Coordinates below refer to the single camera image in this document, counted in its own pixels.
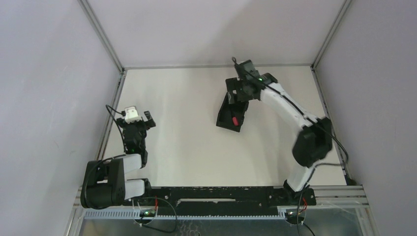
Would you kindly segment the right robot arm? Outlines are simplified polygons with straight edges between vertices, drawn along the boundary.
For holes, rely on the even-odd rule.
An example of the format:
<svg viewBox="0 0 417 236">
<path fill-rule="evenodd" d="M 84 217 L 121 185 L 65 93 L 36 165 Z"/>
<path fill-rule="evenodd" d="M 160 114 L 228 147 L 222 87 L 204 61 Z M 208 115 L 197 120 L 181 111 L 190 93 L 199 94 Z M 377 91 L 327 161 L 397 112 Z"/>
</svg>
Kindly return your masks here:
<svg viewBox="0 0 417 236">
<path fill-rule="evenodd" d="M 330 119 L 319 118 L 304 109 L 269 73 L 229 78 L 225 83 L 230 105 L 259 100 L 291 127 L 294 137 L 292 156 L 296 164 L 284 182 L 287 188 L 284 198 L 289 204 L 298 204 L 304 197 L 303 188 L 310 181 L 313 170 L 332 150 Z"/>
</svg>

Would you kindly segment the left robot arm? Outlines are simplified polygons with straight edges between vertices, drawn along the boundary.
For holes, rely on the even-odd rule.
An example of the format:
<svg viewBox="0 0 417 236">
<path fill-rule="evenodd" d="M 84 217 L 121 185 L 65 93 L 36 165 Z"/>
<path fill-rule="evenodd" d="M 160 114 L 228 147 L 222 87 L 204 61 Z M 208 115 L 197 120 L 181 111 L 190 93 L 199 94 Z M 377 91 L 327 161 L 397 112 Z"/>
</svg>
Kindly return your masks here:
<svg viewBox="0 0 417 236">
<path fill-rule="evenodd" d="M 105 209 L 121 206 L 135 198 L 148 205 L 154 198 L 147 178 L 127 179 L 127 174 L 142 169 L 148 162 L 146 150 L 147 131 L 156 126 L 149 111 L 145 117 L 138 115 L 135 107 L 126 108 L 116 119 L 121 130 L 124 153 L 87 164 L 81 189 L 81 205 L 84 208 Z"/>
</svg>

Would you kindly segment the red handled screwdriver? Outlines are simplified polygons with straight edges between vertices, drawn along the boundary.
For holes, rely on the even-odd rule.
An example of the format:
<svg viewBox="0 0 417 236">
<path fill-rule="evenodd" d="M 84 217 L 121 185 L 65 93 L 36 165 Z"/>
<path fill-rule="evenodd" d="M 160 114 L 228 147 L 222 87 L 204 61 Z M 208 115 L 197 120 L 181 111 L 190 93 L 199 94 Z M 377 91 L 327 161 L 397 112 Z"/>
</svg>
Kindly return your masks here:
<svg viewBox="0 0 417 236">
<path fill-rule="evenodd" d="M 236 117 L 232 117 L 232 122 L 234 126 L 239 126 L 238 119 Z"/>
</svg>

